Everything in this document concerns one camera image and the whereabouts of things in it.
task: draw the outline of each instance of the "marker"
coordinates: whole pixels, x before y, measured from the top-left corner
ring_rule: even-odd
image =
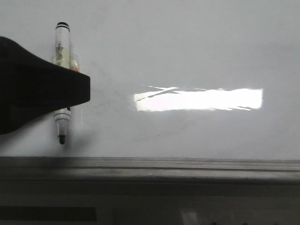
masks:
[[[55,28],[55,56],[54,64],[70,69],[70,27],[65,22],[59,22]],[[70,121],[70,107],[54,111],[57,133],[60,143],[65,143],[67,127]]]

